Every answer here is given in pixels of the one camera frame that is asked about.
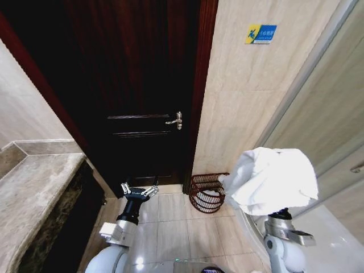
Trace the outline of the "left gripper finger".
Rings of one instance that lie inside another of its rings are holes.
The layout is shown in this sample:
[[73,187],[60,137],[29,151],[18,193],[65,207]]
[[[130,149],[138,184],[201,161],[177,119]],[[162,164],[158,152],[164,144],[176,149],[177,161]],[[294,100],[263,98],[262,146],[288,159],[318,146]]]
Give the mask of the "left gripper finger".
[[131,181],[131,177],[129,176],[129,177],[126,178],[126,181],[121,183],[121,188],[122,188],[124,196],[131,194],[131,189],[129,187],[129,182],[130,181]]
[[148,197],[153,197],[154,195],[156,195],[159,191],[158,188],[159,185],[159,178],[157,176],[154,177],[154,185],[152,185],[151,187],[145,189],[141,195],[142,196],[148,196]]

